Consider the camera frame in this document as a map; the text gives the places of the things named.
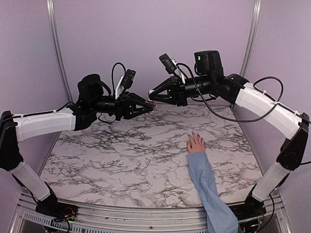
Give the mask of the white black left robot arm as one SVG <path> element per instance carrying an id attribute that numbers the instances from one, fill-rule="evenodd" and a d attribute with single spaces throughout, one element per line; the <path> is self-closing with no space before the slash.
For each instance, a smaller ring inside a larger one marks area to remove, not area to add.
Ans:
<path id="1" fill-rule="evenodd" d="M 37 205 L 49 215 L 60 214 L 61 203 L 52 189 L 26 164 L 18 144 L 30 138 L 87 129 L 98 119 L 98 113 L 114 116 L 120 121 L 152 112 L 155 108 L 153 102 L 127 91 L 133 83 L 134 74 L 134 71 L 128 70 L 114 94 L 98 74 L 90 74 L 78 83 L 76 103 L 68 102 L 56 110 L 30 114 L 2 113 L 0 167 L 27 188 L 37 199 Z"/>

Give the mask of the dark red nail polish bottle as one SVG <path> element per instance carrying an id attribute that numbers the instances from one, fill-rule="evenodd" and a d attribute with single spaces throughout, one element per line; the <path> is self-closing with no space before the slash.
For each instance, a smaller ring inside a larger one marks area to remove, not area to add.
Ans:
<path id="1" fill-rule="evenodd" d="M 150 108 L 149 113 L 153 113 L 156 108 L 156 104 L 153 101 L 146 100 L 145 104 Z"/>

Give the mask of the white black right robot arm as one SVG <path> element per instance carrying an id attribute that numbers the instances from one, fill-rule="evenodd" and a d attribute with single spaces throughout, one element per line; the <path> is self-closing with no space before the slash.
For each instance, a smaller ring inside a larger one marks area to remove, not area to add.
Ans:
<path id="1" fill-rule="evenodd" d="M 238 74 L 224 75 L 220 54 L 216 50 L 194 54 L 196 76 L 187 77 L 182 63 L 177 63 L 167 54 L 159 57 L 170 78 L 149 91 L 149 99 L 177 106 L 186 106 L 188 98 L 205 94 L 220 97 L 232 105 L 249 110 L 257 115 L 256 122 L 264 119 L 284 136 L 276 162 L 270 166 L 262 179 L 252 188 L 243 204 L 231 207 L 236 214 L 252 217 L 263 207 L 265 199 L 281 186 L 291 171 L 302 165 L 309 137 L 309 116 L 298 113 L 274 99 L 255 84 Z"/>

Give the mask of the person's hand with painted nails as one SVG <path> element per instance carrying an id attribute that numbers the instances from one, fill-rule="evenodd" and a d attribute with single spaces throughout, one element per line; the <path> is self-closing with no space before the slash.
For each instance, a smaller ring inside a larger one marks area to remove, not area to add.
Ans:
<path id="1" fill-rule="evenodd" d="M 187 151 L 189 154 L 197 152 L 206 152 L 206 147 L 203 138 L 195 132 L 189 134 L 187 141 Z"/>

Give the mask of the forearm in blue sleeve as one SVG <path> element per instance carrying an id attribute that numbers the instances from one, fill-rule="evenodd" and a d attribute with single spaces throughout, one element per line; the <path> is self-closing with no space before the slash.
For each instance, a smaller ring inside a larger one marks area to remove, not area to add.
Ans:
<path id="1" fill-rule="evenodd" d="M 207 214 L 209 233 L 237 233 L 238 219 L 220 199 L 214 173 L 204 152 L 188 154 L 189 173 Z"/>

